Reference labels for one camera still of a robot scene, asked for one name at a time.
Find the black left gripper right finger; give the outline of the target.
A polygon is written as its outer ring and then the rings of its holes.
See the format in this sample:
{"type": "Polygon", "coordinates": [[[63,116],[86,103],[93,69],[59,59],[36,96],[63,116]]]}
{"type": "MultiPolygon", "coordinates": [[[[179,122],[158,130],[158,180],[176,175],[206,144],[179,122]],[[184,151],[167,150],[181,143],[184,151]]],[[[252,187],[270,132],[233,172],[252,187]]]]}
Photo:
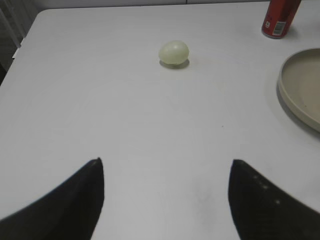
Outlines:
{"type": "Polygon", "coordinates": [[[232,162],[228,202],[242,240],[318,240],[320,214],[277,187],[245,161],[232,162]]]}

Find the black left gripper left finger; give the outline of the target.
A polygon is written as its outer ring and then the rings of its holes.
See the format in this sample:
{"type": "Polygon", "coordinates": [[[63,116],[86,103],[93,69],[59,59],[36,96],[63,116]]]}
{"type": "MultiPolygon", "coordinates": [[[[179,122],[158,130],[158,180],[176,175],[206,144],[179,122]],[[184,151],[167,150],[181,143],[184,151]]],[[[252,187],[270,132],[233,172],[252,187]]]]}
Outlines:
{"type": "Polygon", "coordinates": [[[104,204],[104,167],[90,160],[55,189],[1,219],[2,240],[89,240],[104,204]]]}

